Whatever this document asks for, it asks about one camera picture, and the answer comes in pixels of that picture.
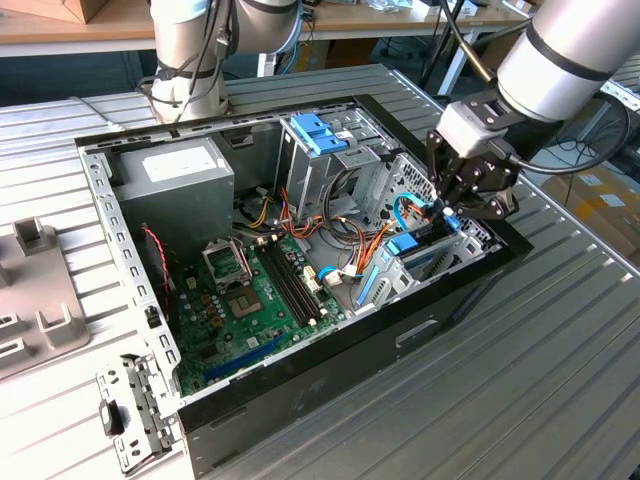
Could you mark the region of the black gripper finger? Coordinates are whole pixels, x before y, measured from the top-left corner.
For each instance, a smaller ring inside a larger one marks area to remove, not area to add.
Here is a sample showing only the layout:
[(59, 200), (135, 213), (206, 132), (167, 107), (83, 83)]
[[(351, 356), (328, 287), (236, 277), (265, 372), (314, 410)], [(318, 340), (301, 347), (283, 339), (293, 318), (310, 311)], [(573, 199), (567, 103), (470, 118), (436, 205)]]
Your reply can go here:
[(495, 192), (493, 195), (469, 193), (450, 205), (456, 215), (479, 220), (504, 220), (519, 210), (519, 203), (512, 192)]
[(438, 131), (430, 130), (427, 134), (427, 170), (435, 193), (431, 217), (442, 215), (443, 210), (451, 205), (452, 161), (453, 150), (449, 143)]

